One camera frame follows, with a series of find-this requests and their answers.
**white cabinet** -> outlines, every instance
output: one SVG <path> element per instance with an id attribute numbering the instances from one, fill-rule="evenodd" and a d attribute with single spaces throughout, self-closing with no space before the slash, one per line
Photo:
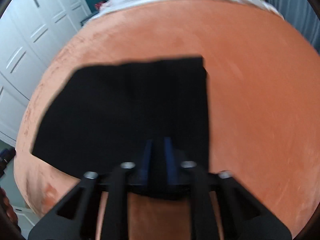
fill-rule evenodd
<path id="1" fill-rule="evenodd" d="M 0 140 L 15 145 L 44 71 L 90 13 L 85 0 L 12 0 L 0 19 Z"/>

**screw head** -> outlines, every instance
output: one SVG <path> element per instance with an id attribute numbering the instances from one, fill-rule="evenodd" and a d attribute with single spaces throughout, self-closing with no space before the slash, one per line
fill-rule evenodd
<path id="1" fill-rule="evenodd" d="M 218 176 L 221 178 L 221 179 L 227 179 L 227 178 L 231 178 L 232 177 L 232 174 L 230 171 L 221 171 L 219 172 Z"/>
<path id="2" fill-rule="evenodd" d="M 181 163 L 181 167 L 182 168 L 193 168 L 193 167 L 196 167 L 197 164 L 193 161 L 184 161 Z"/>
<path id="3" fill-rule="evenodd" d="M 94 172 L 94 171 L 87 171 L 84 174 L 84 177 L 87 179 L 96 179 L 98 177 L 98 173 Z"/>
<path id="4" fill-rule="evenodd" d="M 123 169 L 132 169 L 135 166 L 136 166 L 135 163 L 131 163 L 131 162 L 121 163 L 120 164 L 120 167 L 123 168 Z"/>

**folded black cloth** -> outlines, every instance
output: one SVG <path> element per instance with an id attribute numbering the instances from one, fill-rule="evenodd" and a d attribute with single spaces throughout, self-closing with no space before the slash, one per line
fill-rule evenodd
<path id="1" fill-rule="evenodd" d="M 32 154 L 71 176 L 142 158 L 148 139 L 208 169 L 206 71 L 201 57 L 76 71 L 40 124 Z"/>

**door handle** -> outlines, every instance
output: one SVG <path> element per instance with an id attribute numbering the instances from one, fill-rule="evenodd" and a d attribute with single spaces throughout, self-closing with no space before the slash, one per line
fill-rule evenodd
<path id="1" fill-rule="evenodd" d="M 35 4 L 36 4 L 37 8 L 39 8 L 39 7 L 40 7 L 40 4 L 38 3 L 38 0 L 34 0 L 34 2 L 35 2 Z"/>

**orange tabletop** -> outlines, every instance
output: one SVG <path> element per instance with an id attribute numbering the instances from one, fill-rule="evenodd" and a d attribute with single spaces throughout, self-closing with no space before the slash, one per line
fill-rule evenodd
<path id="1" fill-rule="evenodd" d="M 193 55 L 203 56 L 208 72 L 210 171 L 231 170 L 298 234 L 320 201 L 320 57 L 279 16 L 221 0 L 164 1 L 111 13 L 59 52 L 17 139 L 14 174 L 28 205 L 43 216 L 77 182 L 30 154 L 43 114 L 74 70 Z M 185 202 L 136 195 L 130 202 L 132 239 L 188 238 Z"/>

